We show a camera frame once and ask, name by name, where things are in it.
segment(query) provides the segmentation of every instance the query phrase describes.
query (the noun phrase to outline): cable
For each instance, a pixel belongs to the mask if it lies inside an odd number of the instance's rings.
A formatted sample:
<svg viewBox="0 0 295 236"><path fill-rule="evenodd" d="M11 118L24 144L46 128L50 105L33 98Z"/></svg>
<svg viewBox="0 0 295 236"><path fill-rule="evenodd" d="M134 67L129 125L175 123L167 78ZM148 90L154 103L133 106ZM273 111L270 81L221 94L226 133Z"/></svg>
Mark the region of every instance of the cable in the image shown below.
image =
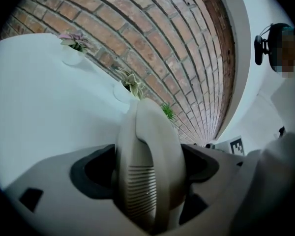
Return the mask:
<svg viewBox="0 0 295 236"><path fill-rule="evenodd" d="M267 31L265 31L264 32L264 30L266 29L266 28L264 28L263 30L262 30L262 32L260 33L260 36L262 36L263 34L265 34L265 33L267 33L270 29L268 29Z"/></svg>

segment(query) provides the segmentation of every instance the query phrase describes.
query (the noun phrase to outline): succulent plant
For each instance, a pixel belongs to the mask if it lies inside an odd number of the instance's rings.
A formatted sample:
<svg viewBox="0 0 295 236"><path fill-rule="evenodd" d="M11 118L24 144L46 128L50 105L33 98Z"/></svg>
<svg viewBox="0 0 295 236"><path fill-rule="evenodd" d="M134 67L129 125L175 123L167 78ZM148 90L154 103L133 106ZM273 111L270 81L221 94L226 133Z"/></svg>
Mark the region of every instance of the succulent plant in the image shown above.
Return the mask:
<svg viewBox="0 0 295 236"><path fill-rule="evenodd" d="M87 53L88 50L92 50L93 46L89 40L83 35L79 30L76 32L71 32L67 30L65 33L58 36L62 40L61 45L68 45L74 50L77 50L82 53Z"/></svg>
<svg viewBox="0 0 295 236"><path fill-rule="evenodd" d="M169 120L173 121L175 119L174 111L169 104L163 104L161 108Z"/></svg>
<svg viewBox="0 0 295 236"><path fill-rule="evenodd" d="M121 83L123 86L128 89L136 98L143 99L142 89L144 85L139 82L133 73L118 67L116 72L121 76Z"/></svg>

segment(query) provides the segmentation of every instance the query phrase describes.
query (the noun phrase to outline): brick wall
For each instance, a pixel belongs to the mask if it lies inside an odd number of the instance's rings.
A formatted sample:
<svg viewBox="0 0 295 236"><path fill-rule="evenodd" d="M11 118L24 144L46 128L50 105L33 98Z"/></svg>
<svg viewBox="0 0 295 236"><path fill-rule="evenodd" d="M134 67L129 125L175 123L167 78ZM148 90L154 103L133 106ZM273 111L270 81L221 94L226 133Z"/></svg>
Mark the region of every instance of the brick wall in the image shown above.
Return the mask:
<svg viewBox="0 0 295 236"><path fill-rule="evenodd" d="M232 95L234 41L221 0L22 0L1 38L80 29L88 58L114 78L132 70L144 93L170 103L183 143L217 134Z"/></svg>

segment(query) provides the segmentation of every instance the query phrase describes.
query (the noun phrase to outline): white surface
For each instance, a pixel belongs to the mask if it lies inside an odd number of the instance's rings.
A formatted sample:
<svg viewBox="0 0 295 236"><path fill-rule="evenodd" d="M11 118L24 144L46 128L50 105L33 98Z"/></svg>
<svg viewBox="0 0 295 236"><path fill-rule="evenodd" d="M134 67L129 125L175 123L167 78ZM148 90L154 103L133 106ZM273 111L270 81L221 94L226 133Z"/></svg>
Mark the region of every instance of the white surface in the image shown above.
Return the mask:
<svg viewBox="0 0 295 236"><path fill-rule="evenodd" d="M67 65L78 65L85 59L85 54L65 45L62 47L61 59Z"/></svg>
<svg viewBox="0 0 295 236"><path fill-rule="evenodd" d="M238 129L236 126L254 104L260 90L263 90L265 97L269 99L284 81L271 70L268 56L264 56L262 65L255 64L253 46L255 36L271 23L293 25L276 0L223 0L223 2L235 32L236 80L229 110L217 136L218 141L227 140L232 130Z"/></svg>
<svg viewBox="0 0 295 236"><path fill-rule="evenodd" d="M216 143L241 136L245 154L247 154L256 149L263 149L269 142L277 139L278 131L283 126L283 121L275 107L258 94L242 120L223 134Z"/></svg>
<svg viewBox="0 0 295 236"><path fill-rule="evenodd" d="M131 102L138 100L123 86L121 81L114 85L113 94L117 100L128 105L130 105Z"/></svg>
<svg viewBox="0 0 295 236"><path fill-rule="evenodd" d="M295 73L272 95L271 100L284 121L286 132L295 133Z"/></svg>
<svg viewBox="0 0 295 236"><path fill-rule="evenodd" d="M129 105L116 80L85 59L61 61L61 40L27 34L0 41L0 187L36 162L115 143Z"/></svg>

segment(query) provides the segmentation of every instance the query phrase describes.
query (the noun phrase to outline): headphones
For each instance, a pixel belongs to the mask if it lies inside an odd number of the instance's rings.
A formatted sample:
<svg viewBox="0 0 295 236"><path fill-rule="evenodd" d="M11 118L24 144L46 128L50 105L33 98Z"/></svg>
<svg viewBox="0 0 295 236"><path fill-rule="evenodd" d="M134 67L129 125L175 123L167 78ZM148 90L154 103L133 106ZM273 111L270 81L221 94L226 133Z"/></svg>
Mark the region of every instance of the headphones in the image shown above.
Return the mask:
<svg viewBox="0 0 295 236"><path fill-rule="evenodd" d="M255 63L261 65L264 54L269 55L271 68L277 72L277 66L282 66L277 57L277 48L282 48L282 32L289 30L294 32L294 28L283 23L271 24L266 27L260 35L255 37ZM262 35L269 31L268 39Z"/></svg>

